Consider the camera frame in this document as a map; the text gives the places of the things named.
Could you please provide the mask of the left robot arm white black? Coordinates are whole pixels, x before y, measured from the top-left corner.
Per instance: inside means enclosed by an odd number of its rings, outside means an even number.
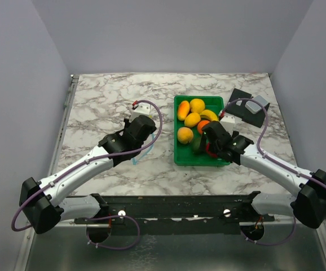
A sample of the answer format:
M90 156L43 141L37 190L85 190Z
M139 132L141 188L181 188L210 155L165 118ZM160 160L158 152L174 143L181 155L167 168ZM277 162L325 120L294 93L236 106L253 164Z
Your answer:
M39 181L26 179L21 186L19 206L35 232L45 233L58 222L73 218L104 221L107 209L102 199L89 195L77 200L69 198L69 194L96 175L139 155L144 141L156 129L148 116L125 120L122 130L106 135L84 157L60 172Z

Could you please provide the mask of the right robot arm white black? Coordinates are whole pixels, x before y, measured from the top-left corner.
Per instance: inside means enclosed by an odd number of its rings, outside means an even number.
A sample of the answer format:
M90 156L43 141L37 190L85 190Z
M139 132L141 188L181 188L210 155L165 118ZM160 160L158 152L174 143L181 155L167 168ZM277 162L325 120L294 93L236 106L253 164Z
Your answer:
M242 206L246 220L260 215L292 216L317 229L326 220L326 172L302 169L263 151L238 132L230 134L218 121L205 125L202 140L206 150L227 162L253 169L285 188L287 194L258 193Z

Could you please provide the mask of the red apple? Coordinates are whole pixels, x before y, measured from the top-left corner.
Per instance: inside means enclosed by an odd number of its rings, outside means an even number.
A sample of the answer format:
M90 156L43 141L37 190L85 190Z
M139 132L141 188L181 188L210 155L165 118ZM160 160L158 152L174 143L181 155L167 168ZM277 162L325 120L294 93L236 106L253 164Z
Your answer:
M205 151L210 157L213 157L215 159L218 158L217 151L216 151L215 147L211 143L206 144Z

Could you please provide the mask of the green avocado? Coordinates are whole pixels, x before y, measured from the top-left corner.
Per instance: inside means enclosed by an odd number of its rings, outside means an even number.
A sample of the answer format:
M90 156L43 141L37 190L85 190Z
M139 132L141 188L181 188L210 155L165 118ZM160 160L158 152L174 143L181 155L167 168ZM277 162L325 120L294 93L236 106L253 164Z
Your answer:
M191 142L191 149L195 155L205 152L205 144L202 143L202 137L197 137Z

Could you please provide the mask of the clear zip top bag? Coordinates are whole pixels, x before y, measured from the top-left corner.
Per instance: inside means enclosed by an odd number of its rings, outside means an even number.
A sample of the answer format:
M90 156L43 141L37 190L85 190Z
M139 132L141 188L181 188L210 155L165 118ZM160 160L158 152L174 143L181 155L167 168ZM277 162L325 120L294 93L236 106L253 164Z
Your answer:
M144 144L149 144L155 139L155 134L152 133L148 139L144 142ZM153 149L154 145L150 145L149 147L145 148L141 152L136 152L134 154L134 157L131 159L131 162L133 165L137 165L145 156L148 155L148 153Z

